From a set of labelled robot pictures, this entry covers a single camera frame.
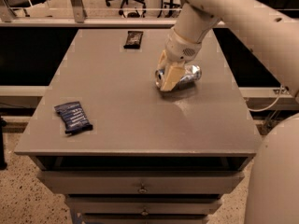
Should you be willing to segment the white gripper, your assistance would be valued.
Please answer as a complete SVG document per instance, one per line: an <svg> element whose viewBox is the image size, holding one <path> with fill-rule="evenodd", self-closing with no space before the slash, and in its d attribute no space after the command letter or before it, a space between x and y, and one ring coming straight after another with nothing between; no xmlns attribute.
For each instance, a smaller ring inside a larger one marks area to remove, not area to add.
<svg viewBox="0 0 299 224"><path fill-rule="evenodd" d="M157 64L158 70L164 69L161 91L171 91L175 88L185 74L185 62L192 61L201 47L201 44L189 42L179 36L174 28L170 29L165 41L165 50L162 51ZM165 65L166 58L172 62Z"/></svg>

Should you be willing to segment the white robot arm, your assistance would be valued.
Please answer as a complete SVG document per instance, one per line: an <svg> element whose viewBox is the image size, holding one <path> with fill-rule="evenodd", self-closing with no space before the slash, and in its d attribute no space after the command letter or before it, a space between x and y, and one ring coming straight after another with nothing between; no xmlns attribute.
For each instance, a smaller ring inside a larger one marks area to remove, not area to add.
<svg viewBox="0 0 299 224"><path fill-rule="evenodd" d="M219 21L289 90L299 92L299 23L256 0L181 0L182 10L157 68L161 91L171 91ZM251 170L244 224L299 224L299 115L263 140Z"/></svg>

